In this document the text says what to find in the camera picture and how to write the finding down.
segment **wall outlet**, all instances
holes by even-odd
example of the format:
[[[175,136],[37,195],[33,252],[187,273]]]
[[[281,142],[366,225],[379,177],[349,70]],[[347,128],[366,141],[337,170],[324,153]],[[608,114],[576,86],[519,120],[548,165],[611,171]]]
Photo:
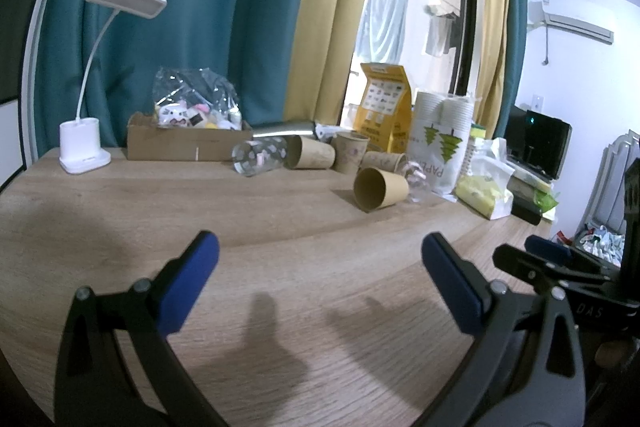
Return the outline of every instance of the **wall outlet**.
[[[535,112],[542,112],[542,103],[545,101],[544,96],[539,94],[533,95],[531,99],[531,110]]]

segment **screw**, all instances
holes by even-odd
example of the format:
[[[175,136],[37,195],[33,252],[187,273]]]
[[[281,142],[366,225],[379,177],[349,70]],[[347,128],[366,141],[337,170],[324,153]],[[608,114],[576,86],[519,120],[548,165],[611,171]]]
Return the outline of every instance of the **screw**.
[[[91,290],[88,286],[82,286],[76,290],[76,299],[79,301],[86,301],[89,298],[89,295],[91,295]]]
[[[133,290],[137,293],[144,293],[151,288],[151,281],[149,279],[138,279],[133,283]]]
[[[495,279],[489,283],[489,289],[496,295],[504,295],[509,287],[506,282]]]
[[[566,293],[560,286],[554,286],[551,288],[551,296],[557,301],[563,301]]]

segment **table surface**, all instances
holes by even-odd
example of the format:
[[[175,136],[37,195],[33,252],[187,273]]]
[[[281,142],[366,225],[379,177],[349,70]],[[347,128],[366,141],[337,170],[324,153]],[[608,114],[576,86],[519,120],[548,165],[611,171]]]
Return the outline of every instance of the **table surface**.
[[[495,269],[493,249],[548,229],[436,196],[366,214],[353,179],[334,171],[244,178],[225,164],[112,153],[105,168],[70,176],[52,151],[0,196],[0,347],[50,416],[75,289],[123,291],[207,229],[220,263],[170,344],[232,426],[408,426],[471,344],[422,267],[422,238],[441,231],[487,279],[522,291]]]

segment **yellow tissue package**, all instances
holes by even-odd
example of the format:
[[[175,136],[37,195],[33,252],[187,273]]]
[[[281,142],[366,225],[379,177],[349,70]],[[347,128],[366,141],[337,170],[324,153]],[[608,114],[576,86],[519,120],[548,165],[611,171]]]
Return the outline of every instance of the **yellow tissue package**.
[[[487,219],[511,214],[513,194],[487,176],[461,176],[454,194]]]
[[[402,66],[362,64],[367,87],[354,129],[369,137],[373,148],[403,153],[411,128],[411,86]]]

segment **white air conditioner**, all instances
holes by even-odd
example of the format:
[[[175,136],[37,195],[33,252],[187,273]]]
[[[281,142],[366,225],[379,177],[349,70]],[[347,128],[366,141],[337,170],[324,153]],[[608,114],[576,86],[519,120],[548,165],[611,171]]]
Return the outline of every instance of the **white air conditioner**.
[[[545,23],[613,44],[616,18],[613,12],[585,0],[543,0]]]

